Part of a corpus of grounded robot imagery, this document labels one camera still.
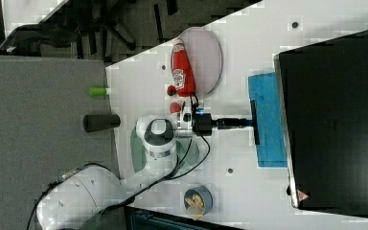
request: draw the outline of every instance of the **black cylinder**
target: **black cylinder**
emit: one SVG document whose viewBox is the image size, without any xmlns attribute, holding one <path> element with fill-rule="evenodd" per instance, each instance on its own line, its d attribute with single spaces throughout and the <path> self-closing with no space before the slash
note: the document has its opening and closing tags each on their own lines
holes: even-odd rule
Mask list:
<svg viewBox="0 0 368 230">
<path fill-rule="evenodd" d="M 121 119 L 118 115 L 85 115 L 83 128 L 86 132 L 94 132 L 118 127 Z"/>
</svg>

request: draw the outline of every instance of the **blue cloth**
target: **blue cloth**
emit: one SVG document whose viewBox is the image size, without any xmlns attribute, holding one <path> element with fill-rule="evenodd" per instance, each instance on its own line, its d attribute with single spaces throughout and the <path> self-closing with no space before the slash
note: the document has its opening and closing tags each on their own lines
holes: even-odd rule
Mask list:
<svg viewBox="0 0 368 230">
<path fill-rule="evenodd" d="M 280 100 L 274 73 L 249 77 L 249 98 L 255 102 L 260 145 L 257 145 L 260 167 L 287 166 L 282 130 Z"/>
</svg>

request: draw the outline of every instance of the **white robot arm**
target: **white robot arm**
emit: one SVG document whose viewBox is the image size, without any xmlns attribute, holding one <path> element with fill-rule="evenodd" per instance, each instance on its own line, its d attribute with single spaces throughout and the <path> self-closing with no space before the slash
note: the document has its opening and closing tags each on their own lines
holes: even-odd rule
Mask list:
<svg viewBox="0 0 368 230">
<path fill-rule="evenodd" d="M 175 137 L 208 136 L 213 127 L 250 125 L 245 119 L 214 121 L 211 114 L 196 114 L 189 106 L 181 114 L 141 117 L 136 132 L 146 149 L 145 168 L 124 180 L 101 166 L 72 170 L 38 202 L 38 221 L 43 230 L 79 229 L 101 210 L 126 205 L 150 186 L 173 176 L 178 165 Z"/>
</svg>

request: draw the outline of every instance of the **red bottle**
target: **red bottle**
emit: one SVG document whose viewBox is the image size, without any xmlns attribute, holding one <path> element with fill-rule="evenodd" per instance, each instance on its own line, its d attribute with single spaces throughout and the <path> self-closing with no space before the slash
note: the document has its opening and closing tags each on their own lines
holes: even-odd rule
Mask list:
<svg viewBox="0 0 368 230">
<path fill-rule="evenodd" d="M 187 52 L 181 39 L 176 39 L 172 47 L 172 79 L 180 97 L 189 97 L 196 92 L 196 81 L 188 61 Z"/>
</svg>

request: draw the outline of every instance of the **gray mat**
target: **gray mat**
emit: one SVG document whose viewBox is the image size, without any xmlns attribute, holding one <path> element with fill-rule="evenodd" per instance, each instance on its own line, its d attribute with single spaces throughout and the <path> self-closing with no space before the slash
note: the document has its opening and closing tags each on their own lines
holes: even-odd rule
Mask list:
<svg viewBox="0 0 368 230">
<path fill-rule="evenodd" d="M 25 229 L 46 185 L 77 166 L 117 172 L 113 131 L 82 127 L 110 114 L 108 98 L 88 96 L 94 85 L 105 85 L 100 61 L 0 57 L 0 230 Z"/>
</svg>

